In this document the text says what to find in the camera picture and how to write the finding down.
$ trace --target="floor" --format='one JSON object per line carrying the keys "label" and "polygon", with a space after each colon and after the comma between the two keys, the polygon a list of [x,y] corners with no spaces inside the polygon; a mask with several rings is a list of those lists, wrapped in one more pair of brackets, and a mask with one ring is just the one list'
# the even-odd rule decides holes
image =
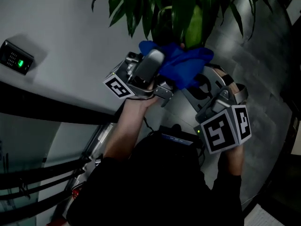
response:
{"label": "floor", "polygon": [[[291,78],[292,38],[285,12],[277,0],[269,0],[273,13],[258,0],[253,37],[248,41],[253,17],[248,0],[236,0],[244,26],[242,38],[238,25],[228,9],[222,26],[222,16],[210,35],[206,47],[215,56],[213,64],[220,65],[236,82],[247,86],[247,109],[251,122],[252,138],[245,143],[245,164],[240,199],[244,203],[255,196],[271,172],[283,146],[292,112],[279,93]],[[147,112],[150,126],[171,127],[178,123],[183,131],[194,133],[195,111],[179,91],[165,108],[154,105]],[[141,140],[149,133],[143,125]],[[213,186],[217,176],[219,155],[208,155],[202,166],[205,180]]]}

